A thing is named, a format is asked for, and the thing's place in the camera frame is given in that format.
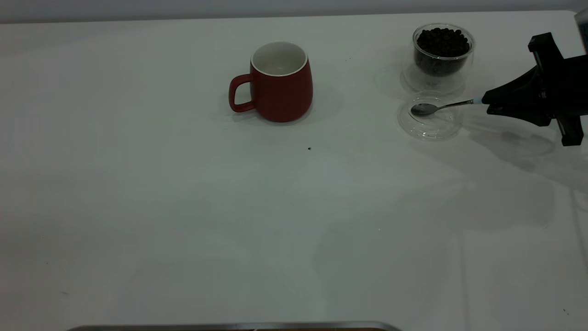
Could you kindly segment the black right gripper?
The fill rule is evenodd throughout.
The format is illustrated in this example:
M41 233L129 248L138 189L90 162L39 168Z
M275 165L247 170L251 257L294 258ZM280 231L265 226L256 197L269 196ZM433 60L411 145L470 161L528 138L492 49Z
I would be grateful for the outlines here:
M549 126L555 119L562 145L582 144L581 117L587 115L587 55L564 58L550 32L533 36L528 50L536 67L485 92L481 103L489 105L486 113L536 126ZM542 106L547 114L527 106Z

